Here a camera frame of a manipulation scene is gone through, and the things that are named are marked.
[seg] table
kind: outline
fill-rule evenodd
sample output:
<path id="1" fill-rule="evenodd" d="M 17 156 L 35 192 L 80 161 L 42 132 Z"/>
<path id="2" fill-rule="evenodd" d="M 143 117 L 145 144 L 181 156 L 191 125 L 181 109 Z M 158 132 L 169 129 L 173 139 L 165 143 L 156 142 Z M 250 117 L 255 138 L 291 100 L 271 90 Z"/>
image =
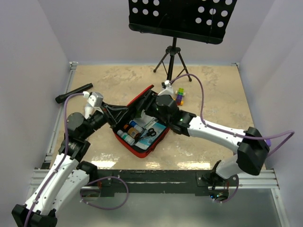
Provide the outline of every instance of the table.
<path id="1" fill-rule="evenodd" d="M 150 84 L 160 92 L 161 82 L 166 79 L 163 67 L 153 73 L 154 65 L 79 65 L 72 81 L 71 90 L 93 83 L 90 91 L 98 91 L 106 103 L 126 105 Z M 182 66 L 174 66 L 174 74 Z M 204 86 L 204 118 L 232 128 L 247 129 L 253 126 L 239 72 L 236 66 L 188 66 L 188 71 L 197 75 Z M 177 80 L 174 89 L 184 88 L 186 96 L 180 108 L 199 115 L 201 89 L 193 78 Z M 86 100 L 73 98 L 67 114 L 84 114 Z M 63 140 L 63 123 L 59 131 L 55 153 Z M 232 152 L 207 140 L 177 135 L 169 131 L 167 136 L 146 158 L 138 158 L 115 138 L 109 125 L 103 126 L 88 138 L 91 143 L 83 160 L 99 169 L 211 169 L 220 159 L 232 156 Z"/>

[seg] scissors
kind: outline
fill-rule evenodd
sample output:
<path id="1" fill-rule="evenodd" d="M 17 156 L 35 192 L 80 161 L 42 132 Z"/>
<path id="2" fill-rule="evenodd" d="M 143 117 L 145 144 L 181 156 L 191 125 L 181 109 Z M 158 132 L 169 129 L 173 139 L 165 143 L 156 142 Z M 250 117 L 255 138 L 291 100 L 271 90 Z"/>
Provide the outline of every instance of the scissors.
<path id="1" fill-rule="evenodd" d="M 148 129 L 147 133 L 143 137 L 141 137 L 140 139 L 143 139 L 143 138 L 148 137 L 148 136 L 155 136 L 155 135 L 157 135 L 155 129 L 151 128 L 151 129 Z"/>

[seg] black and white robotic arm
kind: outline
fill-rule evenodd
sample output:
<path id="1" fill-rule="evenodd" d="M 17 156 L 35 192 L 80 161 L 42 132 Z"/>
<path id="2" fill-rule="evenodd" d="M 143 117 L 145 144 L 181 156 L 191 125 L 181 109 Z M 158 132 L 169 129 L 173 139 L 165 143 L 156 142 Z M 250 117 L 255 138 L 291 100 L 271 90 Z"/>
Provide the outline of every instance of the black and white robotic arm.
<path id="1" fill-rule="evenodd" d="M 55 212 L 68 203 L 80 189 L 90 181 L 91 172 L 97 168 L 92 164 L 81 165 L 81 160 L 87 152 L 90 143 L 87 138 L 104 124 L 109 123 L 115 127 L 121 119 L 128 114 L 144 110 L 147 115 L 157 117 L 166 123 L 175 133 L 191 137 L 199 137 L 220 144 L 230 149 L 235 155 L 223 161 L 218 161 L 204 180 L 210 185 L 219 185 L 225 179 L 241 172 L 258 175 L 269 152 L 269 147 L 263 140 L 248 140 L 237 136 L 227 135 L 224 132 L 204 125 L 199 116 L 182 111 L 172 99 L 172 87 L 169 81 L 162 84 L 164 90 L 158 95 L 146 92 L 140 100 L 129 106 L 108 105 L 103 102 L 103 96 L 98 93 L 85 93 L 88 103 L 96 109 L 95 113 L 85 119 L 80 113 L 73 113 L 68 117 L 68 153 L 60 168 L 57 165 L 64 156 L 65 140 L 59 149 L 59 155 L 43 180 L 37 191 L 24 205 L 16 205 L 12 211 L 17 226 L 24 226 L 25 217 L 30 207 L 34 205 L 28 227 L 55 226 L 57 219 Z M 261 137 L 259 131 L 249 127 L 246 130 L 232 129 L 215 123 L 205 121 L 217 128 L 252 137 Z M 40 198 L 36 200 L 37 193 L 44 187 Z"/>

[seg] black music stand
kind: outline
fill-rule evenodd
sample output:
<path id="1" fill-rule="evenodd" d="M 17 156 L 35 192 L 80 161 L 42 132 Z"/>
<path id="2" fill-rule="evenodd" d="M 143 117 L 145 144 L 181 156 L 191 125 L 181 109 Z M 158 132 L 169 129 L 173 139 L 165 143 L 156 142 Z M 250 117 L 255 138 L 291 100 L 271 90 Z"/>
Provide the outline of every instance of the black music stand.
<path id="1" fill-rule="evenodd" d="M 176 47 L 177 38 L 199 41 L 207 44 L 220 44 L 237 0 L 128 0 L 129 28 L 140 33 L 151 33 L 173 37 L 172 46 L 154 69 L 163 63 L 169 54 L 167 79 L 172 79 L 175 55 L 178 54 L 183 71 L 188 73 Z"/>

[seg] toy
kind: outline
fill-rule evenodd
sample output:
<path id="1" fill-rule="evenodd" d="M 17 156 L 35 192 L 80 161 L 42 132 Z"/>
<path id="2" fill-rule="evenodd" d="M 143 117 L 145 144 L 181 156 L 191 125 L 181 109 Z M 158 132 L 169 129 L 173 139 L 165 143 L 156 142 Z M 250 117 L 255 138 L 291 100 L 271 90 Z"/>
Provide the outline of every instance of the toy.
<path id="1" fill-rule="evenodd" d="M 177 105 L 183 105 L 184 101 L 182 98 L 185 97 L 184 89 L 179 88 L 179 90 L 175 92 L 175 95 L 177 95 L 177 97 L 174 99 L 177 102 Z"/>

